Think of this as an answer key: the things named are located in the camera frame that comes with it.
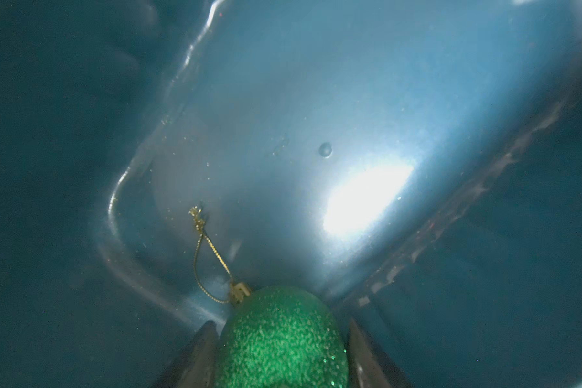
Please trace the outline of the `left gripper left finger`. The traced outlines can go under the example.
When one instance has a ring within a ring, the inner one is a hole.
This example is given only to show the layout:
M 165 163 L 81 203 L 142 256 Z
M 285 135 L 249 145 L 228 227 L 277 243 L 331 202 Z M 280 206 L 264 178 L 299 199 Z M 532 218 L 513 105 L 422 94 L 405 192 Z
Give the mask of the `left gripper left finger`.
M 152 384 L 154 388 L 213 387 L 219 335 L 207 321 Z

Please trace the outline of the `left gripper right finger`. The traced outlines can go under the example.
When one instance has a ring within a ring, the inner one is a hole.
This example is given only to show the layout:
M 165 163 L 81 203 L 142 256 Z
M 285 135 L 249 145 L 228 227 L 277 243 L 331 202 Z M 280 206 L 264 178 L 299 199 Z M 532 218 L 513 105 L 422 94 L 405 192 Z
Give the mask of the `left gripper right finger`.
M 348 334 L 349 387 L 412 387 L 406 374 L 353 318 Z

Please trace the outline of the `green glitter ball ornament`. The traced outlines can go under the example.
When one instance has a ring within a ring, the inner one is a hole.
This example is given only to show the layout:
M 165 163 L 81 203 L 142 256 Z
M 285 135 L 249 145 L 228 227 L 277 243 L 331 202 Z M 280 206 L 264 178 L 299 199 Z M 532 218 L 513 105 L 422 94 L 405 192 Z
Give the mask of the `green glitter ball ornament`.
M 221 332 L 216 387 L 346 387 L 349 358 L 331 310 L 293 286 L 251 290 L 229 278 L 225 299 L 198 287 L 234 312 Z

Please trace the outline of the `teal plastic tray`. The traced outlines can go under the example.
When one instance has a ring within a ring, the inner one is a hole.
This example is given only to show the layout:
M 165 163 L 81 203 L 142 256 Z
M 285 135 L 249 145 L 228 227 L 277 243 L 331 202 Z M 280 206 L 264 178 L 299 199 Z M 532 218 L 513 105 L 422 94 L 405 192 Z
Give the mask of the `teal plastic tray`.
M 0 387 L 153 387 L 231 276 L 582 387 L 582 1 L 0 1 Z

